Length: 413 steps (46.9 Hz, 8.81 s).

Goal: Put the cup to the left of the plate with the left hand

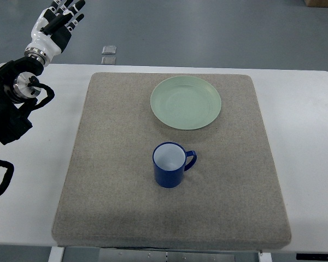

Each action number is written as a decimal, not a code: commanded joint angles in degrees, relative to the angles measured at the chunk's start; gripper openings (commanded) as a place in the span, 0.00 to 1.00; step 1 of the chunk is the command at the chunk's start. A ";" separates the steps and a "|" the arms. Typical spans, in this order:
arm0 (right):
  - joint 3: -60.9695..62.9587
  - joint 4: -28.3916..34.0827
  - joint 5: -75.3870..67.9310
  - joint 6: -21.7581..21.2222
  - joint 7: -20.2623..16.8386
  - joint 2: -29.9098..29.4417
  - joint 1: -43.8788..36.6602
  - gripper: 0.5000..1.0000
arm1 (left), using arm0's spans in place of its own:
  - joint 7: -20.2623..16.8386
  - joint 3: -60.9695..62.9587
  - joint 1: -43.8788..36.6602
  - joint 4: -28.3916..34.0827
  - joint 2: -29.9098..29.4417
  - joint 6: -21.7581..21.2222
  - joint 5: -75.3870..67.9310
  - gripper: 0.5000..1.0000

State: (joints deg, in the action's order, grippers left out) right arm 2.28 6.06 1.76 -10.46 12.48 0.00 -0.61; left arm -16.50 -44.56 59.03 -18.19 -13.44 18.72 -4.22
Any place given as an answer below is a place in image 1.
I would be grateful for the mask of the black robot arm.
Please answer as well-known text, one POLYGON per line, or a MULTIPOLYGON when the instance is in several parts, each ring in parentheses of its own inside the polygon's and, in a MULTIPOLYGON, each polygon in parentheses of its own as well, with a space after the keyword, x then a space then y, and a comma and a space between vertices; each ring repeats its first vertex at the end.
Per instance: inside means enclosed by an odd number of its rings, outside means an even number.
POLYGON ((25 56, 0 66, 0 143, 6 145, 20 139, 32 123, 28 117, 52 101, 51 87, 38 80, 47 65, 47 56, 29 48, 25 56))

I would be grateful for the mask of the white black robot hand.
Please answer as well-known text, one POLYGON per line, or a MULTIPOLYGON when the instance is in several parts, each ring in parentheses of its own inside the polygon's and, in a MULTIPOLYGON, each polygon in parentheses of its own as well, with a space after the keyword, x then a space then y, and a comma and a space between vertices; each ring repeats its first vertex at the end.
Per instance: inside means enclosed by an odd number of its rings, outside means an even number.
POLYGON ((52 1, 32 28, 32 41, 25 48, 25 56, 34 57, 47 66, 63 53, 73 30, 84 18, 81 9, 85 4, 85 1, 52 1))

